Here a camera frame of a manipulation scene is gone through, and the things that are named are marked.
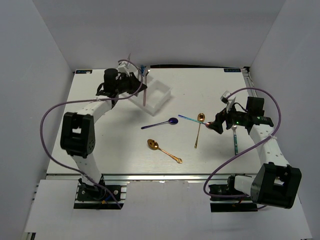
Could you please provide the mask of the teal handled silver spoon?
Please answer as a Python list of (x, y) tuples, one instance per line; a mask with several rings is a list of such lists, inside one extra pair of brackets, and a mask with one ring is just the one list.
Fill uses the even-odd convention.
[(232, 133), (233, 133), (233, 145), (234, 145), (234, 154), (237, 155), (239, 153), (239, 150), (238, 150), (238, 139), (237, 139), (237, 125), (233, 125), (231, 127), (232, 129)]

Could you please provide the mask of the slim gold spoon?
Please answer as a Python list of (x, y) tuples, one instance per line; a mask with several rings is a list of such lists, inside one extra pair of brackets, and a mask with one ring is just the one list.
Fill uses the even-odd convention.
[(202, 125), (202, 124), (204, 123), (204, 121), (205, 121), (205, 114), (204, 114), (204, 113), (199, 113), (198, 116), (197, 116), (197, 121), (199, 122), (199, 126), (198, 126), (198, 130), (197, 130), (197, 135), (196, 135), (195, 144), (194, 144), (194, 148), (195, 148), (195, 149), (197, 149), (197, 147), (198, 147), (200, 128), (201, 128), (201, 125)]

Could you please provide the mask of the blue iridescent fork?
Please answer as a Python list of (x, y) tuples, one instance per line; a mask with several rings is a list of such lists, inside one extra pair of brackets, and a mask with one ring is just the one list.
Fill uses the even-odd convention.
[(145, 71), (145, 66), (144, 65), (140, 66), (140, 71), (141, 71), (141, 75), (143, 76), (144, 75), (144, 71)]

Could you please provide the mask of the purple blue iridescent spoon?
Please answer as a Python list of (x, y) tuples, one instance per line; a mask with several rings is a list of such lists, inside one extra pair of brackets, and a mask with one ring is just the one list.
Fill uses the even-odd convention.
[(163, 121), (163, 122), (142, 126), (140, 129), (144, 130), (144, 129), (148, 129), (148, 128), (152, 128), (152, 127), (156, 127), (156, 126), (160, 126), (160, 125), (164, 125), (164, 124), (176, 125), (178, 122), (179, 122), (179, 120), (177, 118), (171, 117), (168, 120)]

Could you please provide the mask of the ornate gold spoon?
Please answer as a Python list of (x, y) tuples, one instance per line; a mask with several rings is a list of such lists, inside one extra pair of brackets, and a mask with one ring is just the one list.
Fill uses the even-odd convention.
[(168, 155), (169, 157), (171, 157), (173, 160), (175, 160), (178, 164), (182, 164), (183, 163), (183, 160), (179, 157), (176, 157), (170, 153), (168, 153), (167, 151), (163, 150), (162, 148), (159, 147), (159, 144), (153, 140), (153, 139), (148, 139), (147, 140), (147, 145), (150, 149), (152, 150), (159, 150), (163, 153), (165, 153), (166, 155)]

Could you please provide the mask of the rainbow iridescent spoon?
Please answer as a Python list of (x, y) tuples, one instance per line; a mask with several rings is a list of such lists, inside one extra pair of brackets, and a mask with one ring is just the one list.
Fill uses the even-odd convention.
[(180, 115), (180, 114), (178, 114), (178, 117), (182, 118), (182, 119), (185, 119), (185, 120), (189, 120), (189, 121), (195, 122), (195, 123), (206, 125), (206, 126), (208, 126), (210, 124), (210, 122), (204, 122), (204, 121), (196, 120), (196, 119), (193, 119), (193, 118), (190, 118), (190, 117), (186, 117), (186, 116), (183, 116), (183, 115)]

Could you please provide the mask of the teal handled silver fork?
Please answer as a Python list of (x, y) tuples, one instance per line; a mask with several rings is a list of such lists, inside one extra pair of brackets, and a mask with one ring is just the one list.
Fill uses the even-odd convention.
[(137, 68), (137, 79), (141, 82), (143, 77), (142, 77), (142, 73), (141, 73), (141, 69), (138, 67)]

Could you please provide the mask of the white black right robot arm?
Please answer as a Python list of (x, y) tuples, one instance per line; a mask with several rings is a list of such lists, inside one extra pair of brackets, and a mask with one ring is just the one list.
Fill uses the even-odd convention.
[(253, 207), (265, 205), (284, 209), (293, 206), (302, 173), (299, 168), (290, 166), (282, 154), (272, 135), (274, 124), (264, 115), (264, 102), (263, 98), (249, 96), (244, 111), (228, 105), (216, 114), (214, 121), (206, 123), (207, 128), (218, 134), (223, 133), (223, 123), (228, 130), (233, 126), (244, 127), (256, 145), (261, 163), (255, 177), (234, 173), (226, 184), (211, 184), (211, 201), (251, 200)]

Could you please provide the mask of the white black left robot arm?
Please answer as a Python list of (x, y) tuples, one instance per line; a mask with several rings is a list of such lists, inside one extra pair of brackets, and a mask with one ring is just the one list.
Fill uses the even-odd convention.
[(97, 87), (96, 100), (63, 115), (60, 147), (74, 160), (81, 172), (80, 184), (88, 188), (88, 193), (96, 200), (105, 196), (106, 187), (93, 156), (95, 123), (116, 106), (121, 94), (137, 95), (146, 89), (138, 72), (108, 68), (104, 71), (103, 83)]

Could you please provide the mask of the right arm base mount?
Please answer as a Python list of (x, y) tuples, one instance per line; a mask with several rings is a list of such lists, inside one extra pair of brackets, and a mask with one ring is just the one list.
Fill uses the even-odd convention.
[(236, 212), (256, 212), (258, 207), (252, 203), (250, 197), (235, 197), (244, 193), (235, 189), (235, 177), (231, 175), (226, 184), (210, 184), (209, 193), (217, 195), (210, 197), (210, 210), (212, 213), (236, 213)]

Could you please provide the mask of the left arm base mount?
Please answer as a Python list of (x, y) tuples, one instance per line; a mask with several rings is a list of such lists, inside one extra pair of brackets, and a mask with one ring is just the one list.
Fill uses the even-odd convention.
[[(110, 190), (121, 207), (124, 205), (126, 192), (124, 185), (106, 184), (103, 180), (99, 184)], [(73, 208), (78, 210), (120, 210), (109, 192), (98, 186), (88, 185), (81, 178), (78, 179)]]

